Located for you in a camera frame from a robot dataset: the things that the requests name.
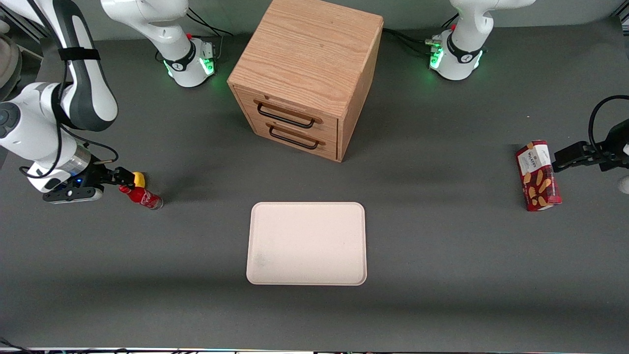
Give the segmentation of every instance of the plastic tray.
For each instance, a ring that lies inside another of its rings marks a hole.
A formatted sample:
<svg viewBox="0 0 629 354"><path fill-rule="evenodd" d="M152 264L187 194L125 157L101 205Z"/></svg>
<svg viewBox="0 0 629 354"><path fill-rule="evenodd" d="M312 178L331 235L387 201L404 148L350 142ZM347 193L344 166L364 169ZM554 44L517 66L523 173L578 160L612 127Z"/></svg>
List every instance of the plastic tray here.
<svg viewBox="0 0 629 354"><path fill-rule="evenodd" d="M256 285L360 285L367 278L361 204L271 203L251 211L247 279Z"/></svg>

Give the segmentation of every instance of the red bottle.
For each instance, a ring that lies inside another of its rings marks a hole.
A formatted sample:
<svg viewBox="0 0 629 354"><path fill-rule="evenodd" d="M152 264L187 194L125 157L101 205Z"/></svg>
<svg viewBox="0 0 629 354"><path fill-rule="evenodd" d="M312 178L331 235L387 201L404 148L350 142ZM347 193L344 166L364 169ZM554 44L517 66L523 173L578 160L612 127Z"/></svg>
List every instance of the red bottle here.
<svg viewBox="0 0 629 354"><path fill-rule="evenodd" d="M129 196L133 203L143 205L150 210L159 210L164 206L164 200L157 194L153 194L142 187L118 186L118 189Z"/></svg>

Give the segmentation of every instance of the red cookie box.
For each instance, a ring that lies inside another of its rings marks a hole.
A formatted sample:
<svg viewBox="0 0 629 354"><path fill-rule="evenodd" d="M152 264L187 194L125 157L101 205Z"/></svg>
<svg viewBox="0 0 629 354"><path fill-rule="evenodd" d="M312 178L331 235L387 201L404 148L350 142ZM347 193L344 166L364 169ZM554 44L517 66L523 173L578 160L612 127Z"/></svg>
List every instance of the red cookie box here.
<svg viewBox="0 0 629 354"><path fill-rule="evenodd" d="M546 141L529 143L516 153L516 160L528 211L539 212L561 204Z"/></svg>

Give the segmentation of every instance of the wooden drawer cabinet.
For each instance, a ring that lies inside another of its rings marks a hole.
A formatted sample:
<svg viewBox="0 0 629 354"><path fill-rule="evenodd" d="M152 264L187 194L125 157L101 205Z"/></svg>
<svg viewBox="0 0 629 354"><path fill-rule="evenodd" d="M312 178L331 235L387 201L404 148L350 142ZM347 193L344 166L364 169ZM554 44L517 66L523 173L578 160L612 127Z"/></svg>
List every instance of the wooden drawer cabinet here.
<svg viewBox="0 0 629 354"><path fill-rule="evenodd" d="M273 0L227 80L253 131L342 161L374 76L382 17Z"/></svg>

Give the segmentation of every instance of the black metal handle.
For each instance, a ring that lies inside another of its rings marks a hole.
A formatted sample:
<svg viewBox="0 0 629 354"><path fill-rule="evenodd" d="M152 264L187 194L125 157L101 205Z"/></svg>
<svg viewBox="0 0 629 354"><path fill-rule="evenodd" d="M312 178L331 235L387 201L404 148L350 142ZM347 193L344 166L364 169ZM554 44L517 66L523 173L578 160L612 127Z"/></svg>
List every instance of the black metal handle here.
<svg viewBox="0 0 629 354"><path fill-rule="evenodd" d="M265 116L265 117L269 117L272 118L274 120L278 120L280 122L284 122L284 123L288 123L291 125L294 125L295 127L299 127L299 128L303 128L303 129L310 129L313 127L313 125L315 124L315 120L311 119L309 124L301 124L301 123L297 123L297 122L293 122L290 119L286 119L286 118L282 118L279 115L275 115L275 114L271 114L268 112L265 112L262 110L262 102L258 103L258 113Z"/></svg>
<svg viewBox="0 0 629 354"><path fill-rule="evenodd" d="M302 143L300 143L300 142L298 142L298 141L295 141L295 140L292 140L292 139L288 139L288 138L283 137L283 136L281 136L281 135L274 134L274 133L273 133L273 128L275 128L275 127L273 127L273 126L269 127L269 134L270 134L272 137L274 137L274 138L278 138L279 140L283 140L283 141L285 141L285 142L290 142L291 144L295 144L295 145L297 145L297 146L301 146L301 147L303 147L304 149L308 149L308 150L315 150L315 149L316 149L316 147L317 147L317 146L319 146L319 142L318 142L318 141L315 141L315 142L314 142L314 145L306 145L306 144L302 144Z"/></svg>

